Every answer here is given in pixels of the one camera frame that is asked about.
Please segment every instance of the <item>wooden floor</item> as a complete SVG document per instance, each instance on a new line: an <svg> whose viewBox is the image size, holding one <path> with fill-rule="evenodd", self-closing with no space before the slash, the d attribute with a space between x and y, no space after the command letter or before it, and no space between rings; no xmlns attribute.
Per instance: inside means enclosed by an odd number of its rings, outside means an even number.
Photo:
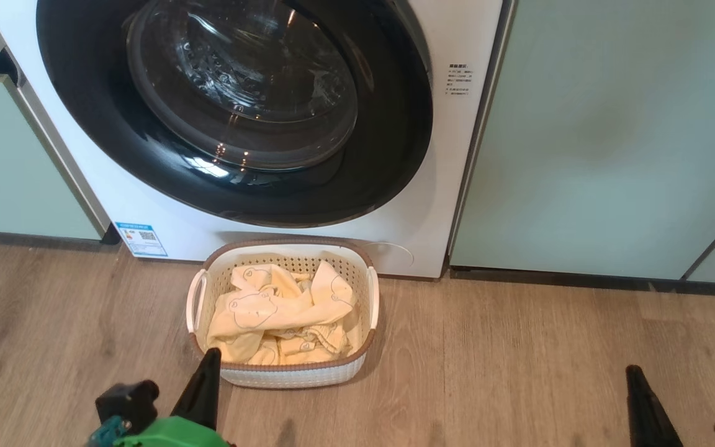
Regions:
<svg viewBox="0 0 715 447"><path fill-rule="evenodd" d="M82 445L115 382L159 384L197 358L182 308L199 267L124 249L0 244L0 445ZM379 339L350 384L222 385L239 447L628 444L639 363L686 446L715 445L715 297L445 279L383 280Z"/></svg>

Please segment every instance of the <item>glass door window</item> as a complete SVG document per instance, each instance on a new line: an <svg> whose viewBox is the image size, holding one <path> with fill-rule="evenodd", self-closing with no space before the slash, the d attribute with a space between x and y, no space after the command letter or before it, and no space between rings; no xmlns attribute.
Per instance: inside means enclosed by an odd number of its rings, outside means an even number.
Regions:
<svg viewBox="0 0 715 447"><path fill-rule="evenodd" d="M157 0L128 33L148 107L207 155L251 169L300 169L337 152L358 118L341 54L275 0Z"/></svg>

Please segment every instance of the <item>brown basket rim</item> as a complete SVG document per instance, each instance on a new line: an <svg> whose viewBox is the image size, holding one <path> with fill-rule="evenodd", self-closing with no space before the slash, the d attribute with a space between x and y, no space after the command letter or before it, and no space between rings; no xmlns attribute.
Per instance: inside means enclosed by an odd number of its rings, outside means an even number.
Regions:
<svg viewBox="0 0 715 447"><path fill-rule="evenodd" d="M348 248L351 251L357 253L363 261L365 261L366 266L374 267L369 255L359 246L356 246L347 241L340 240L339 238L267 238L267 240L255 240L255 241L245 241L238 243L229 243L220 247L218 250L213 252L210 257L204 261L202 268L208 271L211 264L221 257L228 251L232 251L236 248L243 248L246 246L261 246L261 245L330 245L330 246L342 246ZM246 363L233 363L233 362L221 362L220 365L222 369L236 370L236 371L261 371L262 373L285 373L286 371L313 371L317 369L326 368L337 368L349 363L355 362L361 356L366 354L366 351L371 347L371 343L374 342L374 336L377 329L370 328L369 333L366 335L366 340L361 345L360 349L355 351L355 353L350 356L344 357L343 359L330 360L329 362L320 363L300 363L296 365L249 365ZM195 333L189 334L192 344L195 345L197 353L204 354L200 345L198 345L198 340Z"/></svg>

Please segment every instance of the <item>basket handle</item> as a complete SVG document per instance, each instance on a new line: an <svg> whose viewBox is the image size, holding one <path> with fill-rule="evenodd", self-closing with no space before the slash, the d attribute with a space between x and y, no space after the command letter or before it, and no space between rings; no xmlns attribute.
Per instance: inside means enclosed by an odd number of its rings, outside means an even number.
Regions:
<svg viewBox="0 0 715 447"><path fill-rule="evenodd" d="M377 320L380 318L380 280L377 271L373 266L369 267L369 291L371 292L371 325L369 328L377 328Z"/></svg>
<svg viewBox="0 0 715 447"><path fill-rule="evenodd" d="M192 283L189 285L189 292L187 293L187 331L190 334L194 334L198 330L200 314L204 310L204 297L202 295L206 292L207 278L206 269L201 269L192 278Z"/></svg>

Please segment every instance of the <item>white washing machine body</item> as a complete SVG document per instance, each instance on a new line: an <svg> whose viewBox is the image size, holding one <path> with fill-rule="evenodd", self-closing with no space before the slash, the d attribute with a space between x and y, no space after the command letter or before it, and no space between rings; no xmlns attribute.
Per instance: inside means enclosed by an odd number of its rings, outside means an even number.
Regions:
<svg viewBox="0 0 715 447"><path fill-rule="evenodd" d="M45 109L51 123L44 125L56 128L68 148L66 156L79 167L134 255L201 261L220 246L245 238L314 235L356 241L381 274L436 278L443 268L501 0L410 0L409 6L431 64L428 151L414 178L391 201L354 220L322 227L273 228L227 220L158 192L114 162L77 124L52 86L38 45L37 0L0 0L0 47L9 49L22 71L22 89L34 92L27 101L37 100ZM449 77L454 73L468 75L470 81L454 84ZM150 232L156 241L146 234Z"/></svg>

